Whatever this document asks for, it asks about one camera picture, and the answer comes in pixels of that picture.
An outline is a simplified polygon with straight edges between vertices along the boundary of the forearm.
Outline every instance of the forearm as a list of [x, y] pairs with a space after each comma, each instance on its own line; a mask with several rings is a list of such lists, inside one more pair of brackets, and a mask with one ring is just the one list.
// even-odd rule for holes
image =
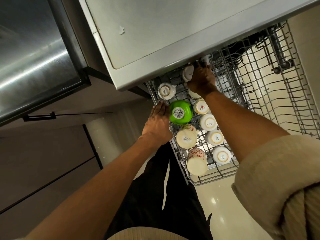
[[102, 239], [135, 175], [157, 148], [142, 136], [72, 194], [29, 235], [32, 240]]
[[241, 107], [218, 91], [203, 97], [239, 163], [260, 145], [289, 135], [272, 121]]

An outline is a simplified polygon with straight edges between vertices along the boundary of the leg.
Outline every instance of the leg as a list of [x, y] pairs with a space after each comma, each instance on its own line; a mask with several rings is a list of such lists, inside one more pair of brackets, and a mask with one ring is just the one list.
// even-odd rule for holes
[[131, 183], [104, 239], [131, 227], [162, 228], [161, 211], [169, 149], [172, 151], [170, 143], [161, 146], [147, 163], [144, 173]]
[[174, 153], [170, 156], [167, 198], [162, 211], [164, 229], [189, 240], [213, 240], [196, 189], [187, 185]]

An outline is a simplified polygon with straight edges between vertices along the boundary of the beige sleeve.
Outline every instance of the beige sleeve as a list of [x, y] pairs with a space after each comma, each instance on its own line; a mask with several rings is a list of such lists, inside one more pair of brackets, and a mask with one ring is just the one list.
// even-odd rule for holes
[[232, 189], [274, 239], [320, 239], [320, 141], [284, 136], [255, 149]]

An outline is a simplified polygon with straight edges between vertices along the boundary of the dishwasher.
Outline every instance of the dishwasher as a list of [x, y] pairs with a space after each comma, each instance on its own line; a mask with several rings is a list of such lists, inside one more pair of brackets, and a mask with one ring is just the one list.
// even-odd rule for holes
[[[320, 139], [319, 113], [305, 76], [290, 26], [287, 21], [216, 50], [209, 55], [209, 65], [216, 76], [216, 86], [226, 97], [280, 125], [290, 134], [309, 135]], [[196, 102], [188, 96], [182, 72], [188, 64], [146, 82], [154, 104], [161, 98], [158, 87], [162, 83], [176, 85], [176, 100]], [[186, 183], [203, 185], [235, 175], [239, 163], [226, 140], [223, 146], [230, 150], [228, 164], [217, 164], [212, 155], [214, 146], [205, 140], [205, 130], [199, 126], [200, 114], [193, 113], [189, 124], [198, 131], [196, 148], [207, 157], [208, 170], [204, 176], [192, 175], [187, 169], [190, 149], [181, 148], [176, 140], [180, 126], [170, 122], [174, 134], [172, 148]]]

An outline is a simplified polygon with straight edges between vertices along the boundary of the green cup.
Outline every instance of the green cup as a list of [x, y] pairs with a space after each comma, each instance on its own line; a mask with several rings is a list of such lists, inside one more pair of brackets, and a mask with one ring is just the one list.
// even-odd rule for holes
[[185, 100], [176, 100], [170, 104], [170, 121], [176, 125], [187, 124], [193, 116], [192, 106]]

